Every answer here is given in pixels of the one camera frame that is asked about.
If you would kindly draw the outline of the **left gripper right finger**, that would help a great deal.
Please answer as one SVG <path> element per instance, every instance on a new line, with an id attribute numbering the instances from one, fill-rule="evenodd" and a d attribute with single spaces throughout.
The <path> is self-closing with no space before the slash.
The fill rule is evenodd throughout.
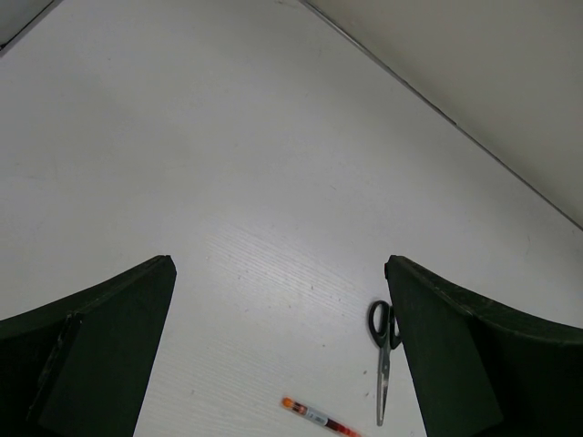
<path id="1" fill-rule="evenodd" d="M 384 266 L 429 436 L 579 436 L 582 330 L 513 309 L 404 256 Z"/>

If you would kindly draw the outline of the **orange red pen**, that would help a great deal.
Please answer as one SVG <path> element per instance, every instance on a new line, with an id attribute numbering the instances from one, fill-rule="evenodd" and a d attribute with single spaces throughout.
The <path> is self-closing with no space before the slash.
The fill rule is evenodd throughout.
<path id="1" fill-rule="evenodd" d="M 324 414 L 309 407 L 301 402 L 294 400 L 293 398 L 284 396 L 281 399 L 281 406 L 290 412 L 304 418 L 305 420 L 314 423 L 327 429 L 330 432 L 334 432 L 339 436 L 348 437 L 362 437 L 363 435 L 356 431 L 355 429 L 342 424 L 335 419 L 332 419 L 329 415 Z"/>

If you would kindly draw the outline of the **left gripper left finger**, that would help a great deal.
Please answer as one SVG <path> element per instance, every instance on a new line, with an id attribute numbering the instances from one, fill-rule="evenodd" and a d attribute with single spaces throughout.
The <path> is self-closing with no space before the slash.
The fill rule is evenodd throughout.
<path id="1" fill-rule="evenodd" d="M 175 282 L 160 255 L 2 320 L 2 435 L 133 435 Z"/>

